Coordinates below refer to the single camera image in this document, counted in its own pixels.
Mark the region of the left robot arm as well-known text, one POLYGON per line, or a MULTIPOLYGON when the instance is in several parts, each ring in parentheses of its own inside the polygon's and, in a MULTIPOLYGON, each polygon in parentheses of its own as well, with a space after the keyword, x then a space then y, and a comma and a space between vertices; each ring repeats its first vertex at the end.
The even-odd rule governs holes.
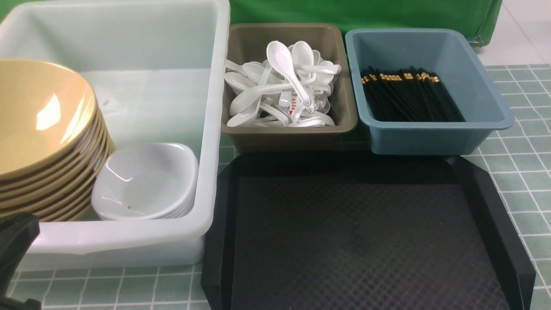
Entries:
POLYGON ((19 301, 7 296, 9 283, 30 245, 40 234, 39 218, 19 212, 0 221, 0 308, 2 310, 41 310, 41 302, 19 301))

